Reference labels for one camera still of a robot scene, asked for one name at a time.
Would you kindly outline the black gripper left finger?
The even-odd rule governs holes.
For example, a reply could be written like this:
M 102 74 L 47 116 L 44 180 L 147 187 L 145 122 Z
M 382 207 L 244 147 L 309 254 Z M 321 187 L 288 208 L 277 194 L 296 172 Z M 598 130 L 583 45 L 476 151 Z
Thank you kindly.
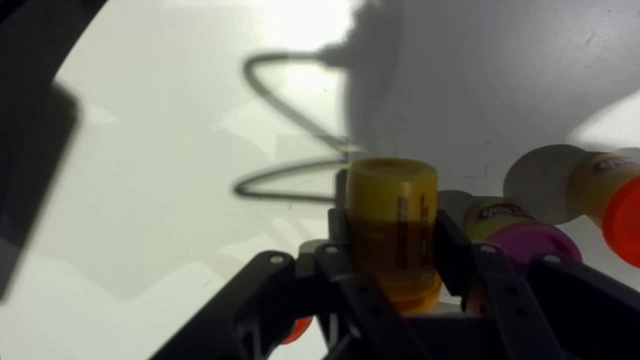
M 427 350 L 345 249 L 345 217 L 297 256 L 265 250 L 238 270 L 150 360 L 267 360 L 301 319 L 318 317 L 323 360 L 427 360 Z

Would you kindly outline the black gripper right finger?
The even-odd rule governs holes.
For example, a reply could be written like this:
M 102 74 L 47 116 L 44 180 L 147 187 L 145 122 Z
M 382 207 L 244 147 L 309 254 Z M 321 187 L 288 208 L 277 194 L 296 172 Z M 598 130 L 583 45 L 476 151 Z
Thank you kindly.
M 508 360 L 640 360 L 640 293 L 565 256 L 515 266 L 472 244 L 440 210 L 435 270 L 452 296 L 479 300 Z

